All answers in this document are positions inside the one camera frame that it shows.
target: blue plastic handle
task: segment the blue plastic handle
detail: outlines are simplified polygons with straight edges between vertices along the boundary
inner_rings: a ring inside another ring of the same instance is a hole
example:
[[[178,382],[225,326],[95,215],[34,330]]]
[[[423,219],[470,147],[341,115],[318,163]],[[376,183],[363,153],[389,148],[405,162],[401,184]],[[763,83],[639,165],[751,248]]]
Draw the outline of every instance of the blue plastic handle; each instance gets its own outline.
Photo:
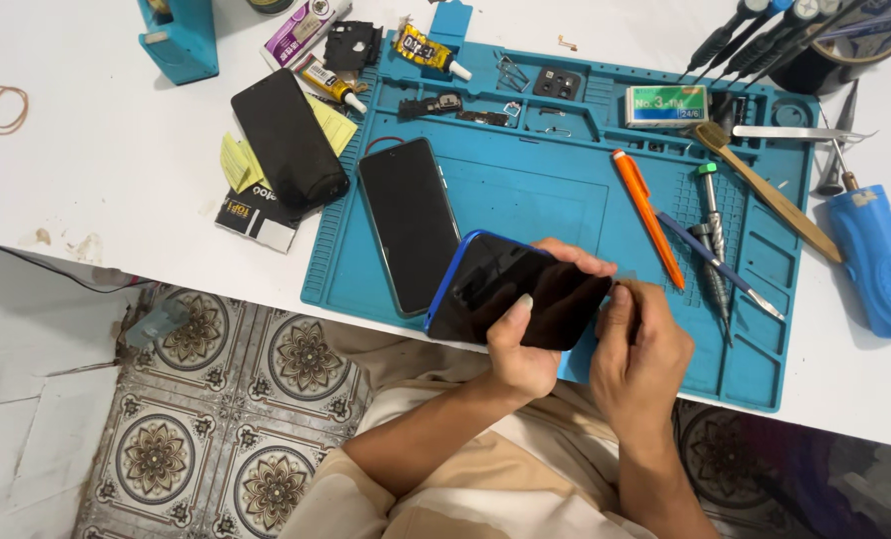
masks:
[[[764,14],[774,17],[778,13],[787,10],[794,3],[795,0],[771,0],[771,4],[765,8]]]
[[[830,201],[832,227],[875,335],[891,338],[891,203],[880,185]]]

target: smartphone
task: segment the smartphone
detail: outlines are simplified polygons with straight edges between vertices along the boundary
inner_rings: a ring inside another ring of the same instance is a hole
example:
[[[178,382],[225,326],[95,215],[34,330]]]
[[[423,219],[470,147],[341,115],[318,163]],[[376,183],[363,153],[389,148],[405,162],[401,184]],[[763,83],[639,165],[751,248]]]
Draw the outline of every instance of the smartphone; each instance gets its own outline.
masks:
[[[235,94],[232,104],[287,219],[348,192],[348,176],[292,71],[275,71]]]
[[[612,287],[548,252],[484,230],[462,240],[425,318],[425,334],[486,344],[486,332],[528,293],[534,300],[524,346],[571,350]]]
[[[416,138],[370,153],[358,173],[395,308],[422,314],[461,239],[432,145]]]

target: cable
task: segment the cable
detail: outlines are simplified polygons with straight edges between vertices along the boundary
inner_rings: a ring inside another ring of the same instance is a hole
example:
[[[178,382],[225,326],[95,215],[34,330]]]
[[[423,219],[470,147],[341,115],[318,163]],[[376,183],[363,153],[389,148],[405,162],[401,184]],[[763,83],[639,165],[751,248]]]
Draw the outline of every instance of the cable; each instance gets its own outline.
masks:
[[[375,144],[376,142],[381,142],[381,141],[383,141],[383,140],[397,140],[397,141],[400,141],[401,143],[405,143],[404,140],[398,138],[397,136],[380,136],[378,139],[373,140],[373,141],[371,141],[371,142],[368,143],[368,146],[366,146],[366,153],[365,153],[365,154],[368,155],[368,151],[372,149],[372,145],[373,145],[373,144]]]
[[[140,285],[145,285],[145,284],[148,284],[148,283],[153,283],[153,282],[155,282],[155,281],[153,281],[152,279],[146,279],[146,280],[144,280],[144,281],[137,281],[137,282],[135,282],[135,283],[130,283],[130,284],[128,284],[128,285],[124,285],[124,286],[121,286],[121,287],[119,287],[119,288],[113,288],[113,289],[98,289],[98,288],[92,288],[91,286],[89,286],[88,283],[86,283],[85,281],[80,280],[80,279],[79,279],[78,277],[76,277],[75,275],[73,275],[73,274],[71,274],[71,273],[66,273],[65,271],[62,271],[61,269],[51,268],[50,266],[48,266],[48,265],[47,265],[46,263],[44,263],[44,262],[40,262],[40,261],[38,261],[38,260],[29,258],[29,257],[27,257],[27,256],[23,256],[23,255],[21,255],[20,253],[10,251],[10,250],[8,250],[7,248],[1,248],[1,247],[0,247],[0,251],[2,251],[2,252],[4,252],[4,253],[7,253],[7,254],[11,254],[11,255],[15,256],[16,258],[19,258],[20,260],[24,260],[24,261],[26,261],[26,262],[32,264],[33,266],[39,266],[40,268],[42,268],[42,269],[44,269],[44,270],[49,270],[49,271],[52,271],[53,273],[56,273],[56,274],[61,275],[61,276],[64,276],[64,277],[66,277],[67,279],[69,279],[70,281],[74,282],[75,284],[77,284],[77,285],[79,285],[79,286],[81,286],[81,287],[83,287],[83,288],[90,289],[90,290],[92,290],[92,291],[94,291],[94,292],[96,292],[96,293],[113,293],[114,291],[120,291],[120,290],[123,289],[123,288],[138,287],[138,286],[140,286]]]

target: yellow sticky note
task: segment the yellow sticky note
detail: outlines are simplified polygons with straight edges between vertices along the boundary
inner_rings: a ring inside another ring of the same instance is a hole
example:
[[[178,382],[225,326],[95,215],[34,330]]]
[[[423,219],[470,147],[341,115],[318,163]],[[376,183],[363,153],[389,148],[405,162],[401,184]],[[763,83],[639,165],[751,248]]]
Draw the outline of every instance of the yellow sticky note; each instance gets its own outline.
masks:
[[[240,140],[239,149],[242,150],[242,153],[245,154],[246,158],[249,160],[249,173],[247,174],[245,181],[243,181],[242,188],[245,189],[254,183],[258,183],[262,187],[271,191],[272,187],[269,185],[269,180],[265,178],[265,173],[262,172],[260,162],[256,159],[256,153],[253,152],[253,147],[249,146],[249,141]]]
[[[348,141],[352,140],[356,129],[359,129],[358,126],[316,98],[308,94],[305,94],[305,98],[312,106],[312,112],[315,113],[316,120],[322,128],[322,132],[325,133],[325,138],[332,145],[332,151],[339,155],[345,149]]]
[[[222,172],[226,175],[230,187],[236,189],[236,193],[241,193],[246,188],[242,183],[249,172],[249,160],[236,145],[233,136],[228,133],[222,136],[219,164],[222,165]]]

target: blue phone frame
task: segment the blue phone frame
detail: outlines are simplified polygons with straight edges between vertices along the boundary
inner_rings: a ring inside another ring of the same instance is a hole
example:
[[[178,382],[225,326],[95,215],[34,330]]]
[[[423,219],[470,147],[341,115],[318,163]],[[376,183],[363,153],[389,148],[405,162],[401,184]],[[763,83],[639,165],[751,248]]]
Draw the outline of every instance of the blue phone frame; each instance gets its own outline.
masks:
[[[452,277],[455,276],[455,271],[459,268],[459,263],[462,263],[462,259],[465,256],[465,251],[468,249],[468,245],[472,243],[472,240],[478,238],[479,236],[486,235],[491,236],[493,238],[498,238],[500,240],[505,240],[510,244],[517,245],[521,248],[525,248],[527,250],[535,251],[547,256],[552,256],[549,251],[543,251],[540,249],[536,249],[530,245],[524,244],[522,242],[517,242],[516,240],[506,238],[505,236],[500,236],[498,234],[493,234],[487,230],[472,230],[468,234],[465,234],[465,237],[462,239],[462,242],[459,243],[459,248],[455,250],[455,254],[452,255],[452,262],[448,265],[448,270],[445,272],[445,276],[442,277],[442,282],[439,283],[439,289],[436,291],[436,296],[432,298],[432,305],[429,306],[429,311],[425,314],[425,322],[422,324],[422,333],[426,336],[429,335],[429,324],[432,323],[432,318],[435,317],[436,311],[439,310],[439,303],[442,298],[445,296],[445,290],[448,288],[449,284],[452,283]]]

